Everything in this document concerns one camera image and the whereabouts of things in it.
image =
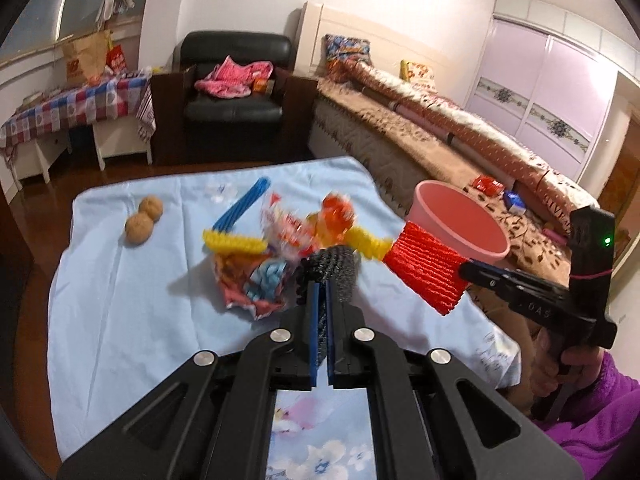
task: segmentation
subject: red snack packet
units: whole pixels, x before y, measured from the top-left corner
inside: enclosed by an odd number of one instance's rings
[[[107,52],[107,66],[113,70],[115,75],[127,71],[127,61],[124,59],[121,46],[116,45]]]
[[[504,191],[504,186],[492,176],[481,175],[471,184],[487,196],[496,196]]]

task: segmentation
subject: red brush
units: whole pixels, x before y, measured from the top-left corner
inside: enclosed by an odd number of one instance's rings
[[[454,309],[469,284],[458,273],[469,260],[413,222],[405,224],[383,261],[443,316]]]

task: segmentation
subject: human hand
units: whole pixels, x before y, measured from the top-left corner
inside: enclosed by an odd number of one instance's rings
[[[591,386],[600,374],[604,350],[600,347],[573,346],[565,350],[560,360],[565,365],[581,366],[577,373],[559,376],[559,365],[547,353],[549,334],[542,328],[536,338],[536,357],[531,369],[531,389],[537,397],[547,397],[563,383],[573,383],[579,390]]]

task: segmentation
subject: metal screw head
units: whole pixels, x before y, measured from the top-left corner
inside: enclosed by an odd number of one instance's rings
[[[451,361],[451,354],[442,348],[431,352],[431,360],[439,365],[445,365]]]
[[[271,340],[275,341],[276,343],[284,343],[285,341],[291,339],[291,332],[289,332],[289,330],[287,330],[286,328],[277,328],[276,330],[271,332],[269,337],[271,337]]]
[[[193,362],[198,366],[209,366],[213,364],[213,361],[216,360],[216,356],[207,350],[203,350],[202,352],[198,352],[193,356]]]
[[[358,341],[371,341],[376,336],[375,332],[370,328],[359,328],[353,335]]]

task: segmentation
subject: wooden headboard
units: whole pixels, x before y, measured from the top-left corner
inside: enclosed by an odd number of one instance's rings
[[[400,75],[403,59],[433,68],[438,92],[448,95],[457,80],[456,67],[444,54],[379,23],[322,4],[307,2],[298,25],[295,70],[324,74],[324,35],[338,34],[371,42],[371,60],[380,70]]]

